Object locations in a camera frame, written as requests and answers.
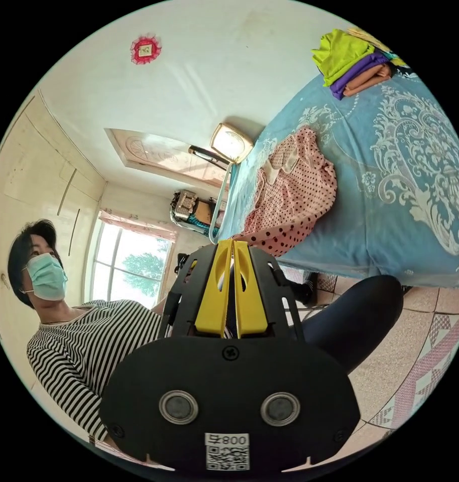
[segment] surgical mask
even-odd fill
[[[60,263],[50,253],[35,256],[29,260],[26,269],[34,288],[30,291],[37,298],[47,301],[60,301],[65,298],[67,276]]]

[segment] pink curtain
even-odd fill
[[[155,220],[141,220],[137,214],[104,208],[99,214],[99,219],[106,224],[119,226],[140,234],[160,237],[172,243],[175,243],[178,237],[177,232],[171,229],[172,225],[170,223]]]

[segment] black and white striped shirt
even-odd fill
[[[154,341],[161,317],[132,300],[92,301],[75,320],[41,324],[27,345],[39,382],[83,430],[104,440],[99,418],[102,392],[127,355]],[[231,337],[228,330],[225,337]]]

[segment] green cloth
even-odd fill
[[[321,38],[320,48],[312,50],[311,53],[313,61],[323,74],[323,86],[329,87],[359,60],[374,51],[375,47],[365,40],[334,29],[332,33]]]

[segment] purple cloth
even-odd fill
[[[389,59],[381,54],[380,52],[374,52],[373,54],[367,55],[363,59],[359,60],[353,67],[351,67],[345,74],[343,74],[340,79],[336,80],[331,86],[330,90],[334,97],[338,100],[342,100],[343,98],[343,91],[345,90],[345,86],[357,75],[360,75],[362,72],[375,67],[376,65],[386,64]]]

